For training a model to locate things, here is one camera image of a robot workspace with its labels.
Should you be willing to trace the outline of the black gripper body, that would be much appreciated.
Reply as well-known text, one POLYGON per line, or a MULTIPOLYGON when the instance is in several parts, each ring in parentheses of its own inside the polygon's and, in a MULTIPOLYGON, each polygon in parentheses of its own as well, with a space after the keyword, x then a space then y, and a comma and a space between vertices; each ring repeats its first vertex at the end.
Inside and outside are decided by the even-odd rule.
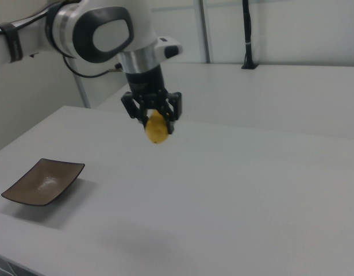
POLYGON ((166 105, 167 91, 160 65, 143 73, 126 73, 126 78, 133 99, 138 104, 143 102, 147 109, 158 109, 166 105))

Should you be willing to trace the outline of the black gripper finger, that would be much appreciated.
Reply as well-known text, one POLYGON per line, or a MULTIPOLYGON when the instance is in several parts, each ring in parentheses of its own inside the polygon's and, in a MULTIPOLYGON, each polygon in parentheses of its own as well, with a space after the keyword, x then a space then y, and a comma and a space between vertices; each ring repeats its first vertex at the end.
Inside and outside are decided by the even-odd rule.
POLYGON ((146 126, 149 120, 148 109, 146 108, 145 101, 142 96, 134 96, 132 92, 128 91, 121 97, 121 102, 123 103, 130 118, 135 118, 143 126, 146 126))
POLYGON ((159 113, 165 120, 167 132, 169 135, 174 132, 174 123, 182 115, 182 93, 169 93, 167 90, 161 96, 159 113))

